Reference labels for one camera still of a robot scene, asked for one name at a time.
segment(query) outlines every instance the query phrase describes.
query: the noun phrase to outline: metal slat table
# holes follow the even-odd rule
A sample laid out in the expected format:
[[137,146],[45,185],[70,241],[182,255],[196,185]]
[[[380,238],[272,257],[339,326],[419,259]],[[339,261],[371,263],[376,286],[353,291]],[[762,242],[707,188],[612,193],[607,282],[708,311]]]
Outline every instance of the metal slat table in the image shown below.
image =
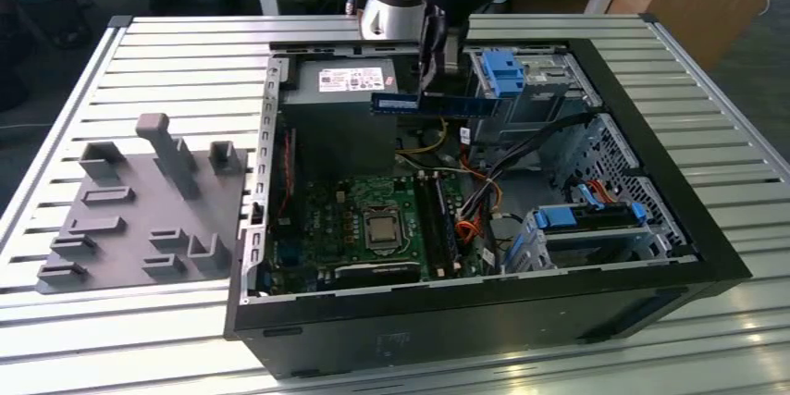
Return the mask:
[[624,340],[283,382],[221,338],[227,280],[38,295],[85,143],[148,152],[134,121],[165,112],[189,148],[231,140],[252,164],[267,43],[359,38],[344,18],[140,18],[106,29],[0,220],[0,392],[790,390],[790,168],[720,90],[635,16],[476,17],[471,37],[592,39],[755,278]]

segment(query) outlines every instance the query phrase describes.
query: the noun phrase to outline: blue latch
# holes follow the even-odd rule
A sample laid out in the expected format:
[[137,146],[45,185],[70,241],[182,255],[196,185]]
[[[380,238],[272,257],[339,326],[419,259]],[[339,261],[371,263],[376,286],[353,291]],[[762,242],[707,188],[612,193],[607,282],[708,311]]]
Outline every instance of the blue latch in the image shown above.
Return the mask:
[[586,185],[583,185],[583,184],[579,185],[579,191],[582,192],[582,196],[584,197],[584,199],[587,200],[590,205],[592,205],[599,210],[603,210],[603,204],[600,203],[600,201],[598,199],[595,199],[595,196],[592,196],[592,193],[590,192],[590,189],[587,188]]
[[513,256],[516,255],[516,253],[520,250],[520,244],[523,244],[523,235],[517,235],[517,238],[513,241],[513,245],[509,247],[509,250],[507,251],[507,254],[504,255],[504,261],[501,261],[503,264],[509,263],[509,260],[513,259]]
[[644,205],[640,203],[631,203],[631,210],[634,211],[634,216],[636,217],[639,224],[644,224],[647,222],[647,210],[644,210]]
[[545,228],[548,226],[548,221],[545,220],[545,215],[541,210],[535,212],[535,223],[537,224],[537,228]]
[[524,67],[509,51],[483,51],[483,70],[496,97],[516,97],[524,86]]
[[576,218],[568,207],[541,208],[540,213],[545,215],[549,227],[571,227],[576,225]]

